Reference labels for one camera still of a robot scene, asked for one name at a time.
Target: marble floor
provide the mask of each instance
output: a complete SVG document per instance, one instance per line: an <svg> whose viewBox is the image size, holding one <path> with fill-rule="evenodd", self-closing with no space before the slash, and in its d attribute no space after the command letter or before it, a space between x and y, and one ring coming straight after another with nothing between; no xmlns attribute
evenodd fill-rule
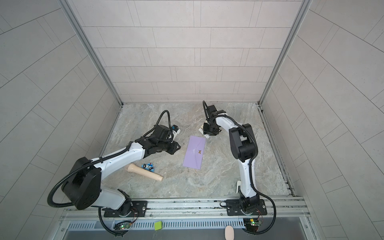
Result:
<svg viewBox="0 0 384 240"><path fill-rule="evenodd" d="M267 195L287 195L257 106L254 103L216 103L215 106L218 110L225 110L236 121L251 124L259 148L255 159L258 190ZM174 155L161 152L134 162L137 166L152 162L155 173L163 176L163 181L155 181L121 168L106 177L102 184L121 189L132 198L237 196L235 190L240 172L237 160L230 151L226 131L206 140L200 170L182 166L189 137L202 137L198 131L205 121L201 103L124 105L104 154L124 148L129 141L140 138L153 127L163 110L170 112L171 125L175 124L181 129L175 138L181 149ZM168 126L166 114L160 124Z"/></svg>

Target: mounting plate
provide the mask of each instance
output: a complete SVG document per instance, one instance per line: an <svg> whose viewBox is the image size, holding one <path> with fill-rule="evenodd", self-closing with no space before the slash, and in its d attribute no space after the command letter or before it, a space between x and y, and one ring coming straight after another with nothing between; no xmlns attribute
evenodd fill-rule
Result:
<svg viewBox="0 0 384 240"><path fill-rule="evenodd" d="M147 210L147 204L148 204L147 201L132 201L132 207L138 210L139 217L145 216L145 212ZM134 211L131 211L127 216L123 216L123 217L133 217L133 216L134 216ZM104 217L122 217L122 216L119 216L117 212L107 210L107 211L104 211Z"/></svg>
<svg viewBox="0 0 384 240"><path fill-rule="evenodd" d="M240 201L238 199L227 199L225 202L230 206L230 208L227 207L228 216L259 215L259 212L256 210L252 214L244 214L240 209ZM260 204L256 206L256 209L258 209L262 215L267 215L266 208L263 208L263 206L265 206L264 200L260 199Z"/></svg>

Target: toy car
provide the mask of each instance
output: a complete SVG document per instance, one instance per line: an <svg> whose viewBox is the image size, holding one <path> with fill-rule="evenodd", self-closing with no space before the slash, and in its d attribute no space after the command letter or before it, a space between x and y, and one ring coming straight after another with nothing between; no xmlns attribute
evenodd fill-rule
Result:
<svg viewBox="0 0 384 240"><path fill-rule="evenodd" d="M144 163L141 167L144 168L145 170L154 172L154 167L153 167L153 164L151 162L149 162L147 164Z"/></svg>

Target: green sponge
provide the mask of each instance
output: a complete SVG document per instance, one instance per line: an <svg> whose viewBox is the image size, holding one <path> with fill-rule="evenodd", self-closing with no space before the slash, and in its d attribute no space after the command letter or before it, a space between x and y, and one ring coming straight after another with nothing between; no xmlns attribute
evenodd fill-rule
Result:
<svg viewBox="0 0 384 240"><path fill-rule="evenodd" d="M156 230L160 230L162 227L161 227L161 221L159 221L159 222L155 222L155 231Z"/></svg>

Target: wooden handle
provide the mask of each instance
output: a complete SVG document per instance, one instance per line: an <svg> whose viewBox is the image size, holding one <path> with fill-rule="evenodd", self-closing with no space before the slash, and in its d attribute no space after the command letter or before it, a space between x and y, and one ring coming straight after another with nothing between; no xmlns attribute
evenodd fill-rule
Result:
<svg viewBox="0 0 384 240"><path fill-rule="evenodd" d="M155 179L156 181L160 181L160 182L163 181L163 177L160 176L159 174L156 174L154 172L150 172L148 170L145 170L145 169L143 169L141 167L136 166L133 163L130 163L130 164L126 165L124 167L124 169L127 170L128 172L135 172L135 173L140 174L142 176Z"/></svg>

